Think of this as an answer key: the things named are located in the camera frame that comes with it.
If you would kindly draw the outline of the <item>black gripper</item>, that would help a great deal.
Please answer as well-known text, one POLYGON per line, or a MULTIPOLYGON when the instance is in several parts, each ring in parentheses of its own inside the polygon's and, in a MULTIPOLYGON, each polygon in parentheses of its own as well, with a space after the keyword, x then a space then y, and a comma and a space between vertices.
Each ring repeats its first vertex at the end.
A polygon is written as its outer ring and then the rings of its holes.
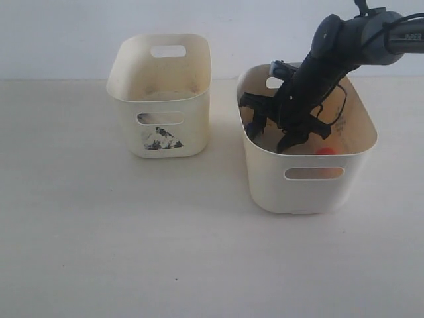
POLYGON ((320 121, 311 112, 324 102, 342 78, 358 67, 358 64, 338 60, 331 54, 316 57, 309 52, 297 72, 291 79, 283 81, 273 96, 244 92, 239 106, 253 110, 250 123, 255 125, 254 131, 246 133, 247 137, 261 137, 270 119, 283 133, 276 146, 277 153, 305 144, 311 133, 322 139, 328 138, 331 125, 320 121))

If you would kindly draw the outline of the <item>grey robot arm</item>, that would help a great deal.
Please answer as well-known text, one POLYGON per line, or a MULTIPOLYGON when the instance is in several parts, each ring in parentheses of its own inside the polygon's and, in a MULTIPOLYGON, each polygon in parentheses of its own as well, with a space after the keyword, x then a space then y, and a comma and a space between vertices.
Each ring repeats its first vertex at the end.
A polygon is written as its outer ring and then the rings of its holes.
POLYGON ((338 119, 325 122, 312 111, 324 109, 324 101, 342 87, 344 77, 361 66, 388 66, 406 54, 423 53, 423 13, 404 16, 385 7, 370 8, 366 1, 355 4, 359 14, 353 18, 330 14, 321 21, 298 66, 271 62, 269 74, 282 81, 275 94, 240 96, 238 106, 253 111, 244 128, 250 140, 264 133, 268 121, 283 132, 278 154, 306 143, 311 134, 327 139, 338 119))

